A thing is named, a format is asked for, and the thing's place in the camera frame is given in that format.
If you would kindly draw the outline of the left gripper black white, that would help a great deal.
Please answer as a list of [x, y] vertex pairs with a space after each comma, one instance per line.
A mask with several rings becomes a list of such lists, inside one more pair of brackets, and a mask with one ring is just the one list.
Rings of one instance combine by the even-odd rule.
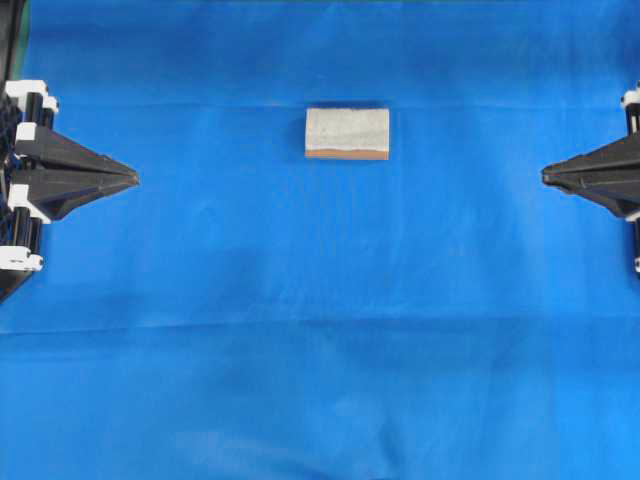
[[[137, 186], [139, 179], [127, 165], [49, 129], [59, 109], [44, 81], [10, 80], [5, 83], [4, 93], [21, 113], [21, 121], [15, 128], [10, 150], [11, 159], [18, 164], [13, 163], [7, 189], [6, 204], [13, 219], [9, 244], [1, 247], [1, 269], [39, 272], [44, 265], [39, 253], [43, 225], [61, 220], [90, 202]], [[25, 170], [29, 166], [27, 157], [78, 171]]]

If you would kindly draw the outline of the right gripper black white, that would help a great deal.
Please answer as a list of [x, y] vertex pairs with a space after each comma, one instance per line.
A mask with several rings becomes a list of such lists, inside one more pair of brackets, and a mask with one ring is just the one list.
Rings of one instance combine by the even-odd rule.
[[639, 180], [613, 178], [600, 174], [565, 174], [608, 169], [639, 169], [639, 83], [621, 97], [628, 136], [551, 164], [542, 170], [542, 182], [564, 193], [578, 195], [625, 218], [633, 226], [634, 271], [639, 272]]

